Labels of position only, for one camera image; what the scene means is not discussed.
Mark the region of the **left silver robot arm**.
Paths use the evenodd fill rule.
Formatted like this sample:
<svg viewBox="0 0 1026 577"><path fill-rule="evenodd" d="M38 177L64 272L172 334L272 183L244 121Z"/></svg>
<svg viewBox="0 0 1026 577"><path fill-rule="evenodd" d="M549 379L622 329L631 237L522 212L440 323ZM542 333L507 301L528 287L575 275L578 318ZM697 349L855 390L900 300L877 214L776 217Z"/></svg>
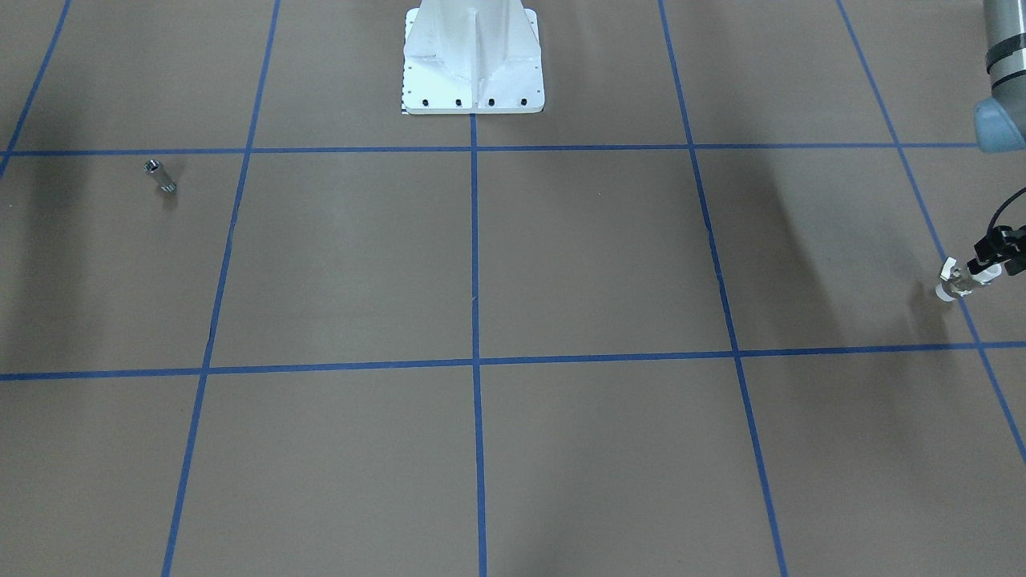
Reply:
<svg viewBox="0 0 1026 577"><path fill-rule="evenodd" d="M1025 7L1023 1L984 1L987 39L985 68L990 97L975 105L977 146L985 154L1022 152L1025 149ZM974 246L972 274L997 265L1008 275L1024 271L1024 227L1000 225L998 220L1024 189L993 213L982 240Z"/></svg>

